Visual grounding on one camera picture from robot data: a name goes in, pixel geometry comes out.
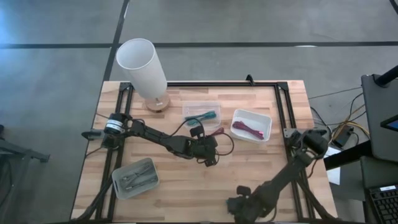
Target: gray concrete floor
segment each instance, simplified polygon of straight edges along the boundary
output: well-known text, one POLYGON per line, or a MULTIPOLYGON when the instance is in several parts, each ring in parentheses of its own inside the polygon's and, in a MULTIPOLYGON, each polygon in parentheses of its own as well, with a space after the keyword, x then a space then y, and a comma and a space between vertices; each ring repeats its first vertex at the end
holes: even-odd
MULTIPOLYGON (((3 0, 0 44, 111 43, 123 0, 3 0)), ((397 41, 388 0, 132 0, 121 42, 397 41)), ((397 64, 398 46, 158 49, 168 80, 304 80, 308 96, 360 86, 397 64)), ((5 138, 51 154, 32 161, 11 223, 68 220, 109 49, 0 49, 5 138)), ((110 80, 125 80, 114 63, 110 80)), ((310 100, 342 121, 360 90, 310 100)), ((355 106, 363 103, 359 99, 355 106)), ((366 126, 366 117, 358 119, 366 126)), ((358 131, 361 141, 365 137, 358 131)), ((361 203, 332 186, 338 214, 361 221, 361 203)))

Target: red wire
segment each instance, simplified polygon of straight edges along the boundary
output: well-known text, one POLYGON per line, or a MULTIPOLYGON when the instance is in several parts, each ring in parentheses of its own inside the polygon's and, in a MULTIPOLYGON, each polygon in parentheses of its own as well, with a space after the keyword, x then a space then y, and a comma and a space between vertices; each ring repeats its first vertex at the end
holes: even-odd
POLYGON ((232 124, 232 127, 236 128, 236 129, 243 130, 243 131, 247 131, 261 140, 264 139, 264 133, 262 131, 253 130, 253 129, 249 128, 247 125, 245 125, 242 121, 235 121, 232 124))

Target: wooden tabletop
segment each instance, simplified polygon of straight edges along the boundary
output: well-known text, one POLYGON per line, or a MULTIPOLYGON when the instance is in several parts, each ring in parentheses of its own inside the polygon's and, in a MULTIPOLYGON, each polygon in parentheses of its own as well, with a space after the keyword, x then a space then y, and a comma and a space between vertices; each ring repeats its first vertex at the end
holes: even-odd
MULTIPOLYGON (((297 128, 313 127, 307 94, 303 81, 287 81, 294 109, 297 128)), ((109 116, 114 112, 120 82, 104 82, 99 98, 97 113, 109 116)), ((131 115, 142 118, 146 125, 172 133, 182 122, 182 105, 187 101, 219 101, 221 104, 221 125, 227 133, 233 113, 244 109, 266 114, 272 118, 270 140, 258 145, 235 139, 235 150, 220 158, 214 167, 197 164, 196 160, 186 160, 174 156, 162 146, 141 138, 126 139, 122 166, 146 157, 155 162, 160 184, 153 190, 144 192, 127 200, 116 200, 114 222, 233 222, 233 216, 227 213, 226 199, 236 197, 236 187, 246 185, 255 189, 266 180, 271 180, 287 162, 282 130, 279 122, 275 91, 272 87, 169 87, 171 106, 163 113, 145 110, 144 100, 137 93, 133 94, 131 115)), ((285 117, 287 109, 284 104, 285 117)), ((106 119, 95 117, 93 128, 103 129, 106 119)), ((182 128, 178 134, 189 136, 189 131, 182 128)), ((217 136, 217 150, 220 153, 231 149, 230 140, 217 136)), ((91 141, 88 152, 97 149, 101 140, 91 141)), ((85 159, 81 174, 72 218, 81 215, 98 193, 104 169, 106 150, 100 150, 85 159)), ((331 195, 323 161, 318 161, 315 172, 308 180, 316 198, 326 210, 336 217, 336 208, 331 195)), ((108 210, 107 194, 104 214, 108 210)), ((300 194, 303 208, 305 200, 300 194)), ((296 221, 292 187, 289 184, 281 193, 277 204, 275 221, 296 221)))

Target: white paper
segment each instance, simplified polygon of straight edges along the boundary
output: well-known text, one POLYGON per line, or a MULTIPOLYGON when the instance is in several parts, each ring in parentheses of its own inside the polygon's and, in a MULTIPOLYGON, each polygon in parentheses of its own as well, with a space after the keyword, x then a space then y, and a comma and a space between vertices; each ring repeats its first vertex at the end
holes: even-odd
MULTIPOLYGON (((328 156, 334 155, 339 152, 340 150, 337 150, 333 147, 329 147, 323 158, 326 158, 328 156)), ((328 170, 326 173, 328 174, 329 182, 331 182, 332 184, 340 185, 340 167, 328 170)))

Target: keyboard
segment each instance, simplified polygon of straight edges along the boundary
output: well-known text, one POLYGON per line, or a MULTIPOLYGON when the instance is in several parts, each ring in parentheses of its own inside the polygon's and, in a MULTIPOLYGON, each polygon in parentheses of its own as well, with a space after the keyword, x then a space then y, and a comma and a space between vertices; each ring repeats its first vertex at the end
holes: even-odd
POLYGON ((379 223, 398 224, 398 185, 369 189, 379 223))

